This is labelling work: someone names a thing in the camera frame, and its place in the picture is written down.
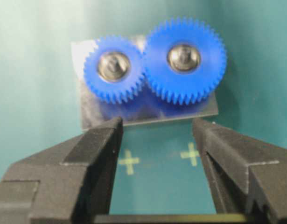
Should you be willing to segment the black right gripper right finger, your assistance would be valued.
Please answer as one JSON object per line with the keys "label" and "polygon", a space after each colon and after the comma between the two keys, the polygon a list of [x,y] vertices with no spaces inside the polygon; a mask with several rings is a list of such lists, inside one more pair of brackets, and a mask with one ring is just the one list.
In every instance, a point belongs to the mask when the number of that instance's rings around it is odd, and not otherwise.
{"label": "black right gripper right finger", "polygon": [[287,224],[287,149],[200,118],[192,133],[218,213]]}

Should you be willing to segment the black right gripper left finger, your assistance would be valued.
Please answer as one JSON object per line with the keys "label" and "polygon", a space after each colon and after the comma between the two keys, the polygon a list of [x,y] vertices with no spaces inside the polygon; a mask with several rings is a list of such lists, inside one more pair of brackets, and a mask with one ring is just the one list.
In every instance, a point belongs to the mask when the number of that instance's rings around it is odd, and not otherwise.
{"label": "black right gripper left finger", "polygon": [[117,117],[11,164],[0,224],[88,224],[108,214],[122,136]]}

